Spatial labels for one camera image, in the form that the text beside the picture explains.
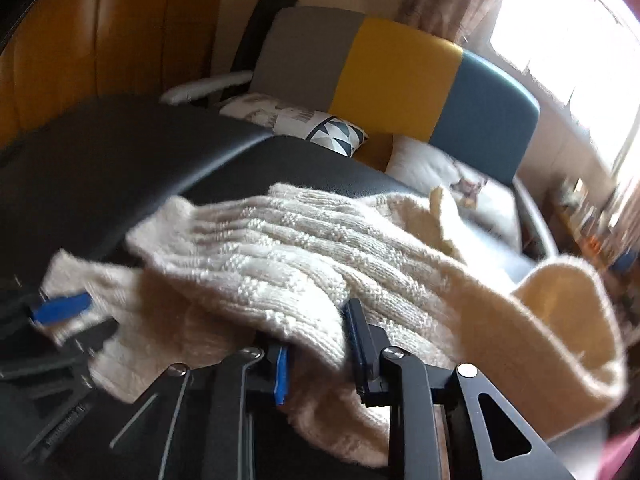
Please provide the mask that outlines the grey yellow blue sofa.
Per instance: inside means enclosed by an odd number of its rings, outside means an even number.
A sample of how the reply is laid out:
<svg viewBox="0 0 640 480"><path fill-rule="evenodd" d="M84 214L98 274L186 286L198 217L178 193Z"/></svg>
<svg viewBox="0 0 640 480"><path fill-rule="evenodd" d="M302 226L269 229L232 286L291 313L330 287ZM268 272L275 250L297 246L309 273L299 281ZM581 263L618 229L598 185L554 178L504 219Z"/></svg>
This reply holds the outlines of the grey yellow blue sofa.
<svg viewBox="0 0 640 480"><path fill-rule="evenodd" d="M537 100L518 81L452 42L385 18L322 6L281 10L255 67L180 84L171 105L218 91L264 94L345 119L369 136L384 168L399 134L509 188L538 258L558 248L516 172L538 125Z"/></svg>

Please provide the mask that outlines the geometric patterned cushion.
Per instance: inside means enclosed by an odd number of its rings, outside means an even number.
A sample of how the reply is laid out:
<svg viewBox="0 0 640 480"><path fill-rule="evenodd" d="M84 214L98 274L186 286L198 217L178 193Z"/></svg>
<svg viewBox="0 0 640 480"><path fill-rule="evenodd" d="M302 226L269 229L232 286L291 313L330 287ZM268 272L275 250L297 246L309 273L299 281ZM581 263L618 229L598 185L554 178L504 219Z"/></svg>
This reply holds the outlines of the geometric patterned cushion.
<svg viewBox="0 0 640 480"><path fill-rule="evenodd" d="M354 156L368 140L367 133L351 122L261 93L229 100L219 111L268 129L276 136L292 136L346 157Z"/></svg>

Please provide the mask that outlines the cluttered wooden side table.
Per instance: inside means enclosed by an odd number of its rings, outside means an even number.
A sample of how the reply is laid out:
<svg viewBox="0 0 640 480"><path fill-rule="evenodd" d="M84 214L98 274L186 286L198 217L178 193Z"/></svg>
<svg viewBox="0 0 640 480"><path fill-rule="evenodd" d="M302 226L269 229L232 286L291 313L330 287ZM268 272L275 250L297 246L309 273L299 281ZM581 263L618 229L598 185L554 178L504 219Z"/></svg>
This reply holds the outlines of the cluttered wooden side table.
<svg viewBox="0 0 640 480"><path fill-rule="evenodd" d="M582 258L600 274L611 296L634 284L639 259L639 222L620 222L597 207L580 179L558 181L544 194L542 215L561 254Z"/></svg>

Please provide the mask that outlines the white deer print cushion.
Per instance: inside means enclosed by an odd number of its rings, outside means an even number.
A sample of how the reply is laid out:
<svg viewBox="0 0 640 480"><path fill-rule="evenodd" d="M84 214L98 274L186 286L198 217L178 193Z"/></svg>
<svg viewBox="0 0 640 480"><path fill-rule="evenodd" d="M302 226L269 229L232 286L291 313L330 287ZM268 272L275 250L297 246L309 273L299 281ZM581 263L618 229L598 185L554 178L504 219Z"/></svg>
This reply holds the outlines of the white deer print cushion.
<svg viewBox="0 0 640 480"><path fill-rule="evenodd" d="M514 252L522 251L514 193L486 174L408 136L394 136L386 174L425 195L433 188L446 188L463 219L502 240Z"/></svg>

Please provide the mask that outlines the orange wooden cabinet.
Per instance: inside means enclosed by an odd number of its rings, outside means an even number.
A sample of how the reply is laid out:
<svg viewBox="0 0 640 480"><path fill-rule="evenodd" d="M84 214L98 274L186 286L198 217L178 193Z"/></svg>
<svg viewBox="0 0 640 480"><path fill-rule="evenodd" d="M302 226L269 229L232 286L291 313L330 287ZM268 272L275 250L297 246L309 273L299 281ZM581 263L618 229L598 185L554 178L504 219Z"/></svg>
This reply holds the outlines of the orange wooden cabinet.
<svg viewBox="0 0 640 480"><path fill-rule="evenodd" d="M1 142L96 96L210 72L220 0L36 0L1 50Z"/></svg>

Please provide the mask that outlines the black leather folding table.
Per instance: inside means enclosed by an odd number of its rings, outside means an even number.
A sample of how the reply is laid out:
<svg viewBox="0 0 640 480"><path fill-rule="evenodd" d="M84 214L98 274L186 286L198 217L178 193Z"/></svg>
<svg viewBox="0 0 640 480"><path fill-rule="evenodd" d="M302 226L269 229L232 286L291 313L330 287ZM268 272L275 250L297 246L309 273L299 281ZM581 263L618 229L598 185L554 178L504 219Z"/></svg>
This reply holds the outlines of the black leather folding table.
<svg viewBox="0 0 640 480"><path fill-rule="evenodd" d="M124 261L126 233L180 195L201 205L284 182L370 196L400 184L307 141L198 107L87 102L1 155L1 274L35 285L59 250Z"/></svg>

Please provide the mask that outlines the cream knitted sweater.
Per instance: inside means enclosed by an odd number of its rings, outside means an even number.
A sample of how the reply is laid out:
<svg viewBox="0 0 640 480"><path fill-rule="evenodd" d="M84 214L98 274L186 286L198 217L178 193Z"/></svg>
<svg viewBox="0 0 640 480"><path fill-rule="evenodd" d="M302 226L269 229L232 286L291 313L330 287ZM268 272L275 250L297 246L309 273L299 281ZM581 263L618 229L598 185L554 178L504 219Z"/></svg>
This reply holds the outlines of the cream knitted sweater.
<svg viewBox="0 0 640 480"><path fill-rule="evenodd" d="M263 332L295 350L284 407L295 430L341 460L384 466L388 413L363 406L352 384L341 315L352 298L423 362L476 365L546 439L608 414L628 387L593 267L550 258L512 284L491 272L441 188L352 200L277 183L205 206L174 197L126 245L141 268L58 252L42 283L51 297L92 299L50 328L56 342L118 322L90 374L125 402L169 365L218 363Z"/></svg>

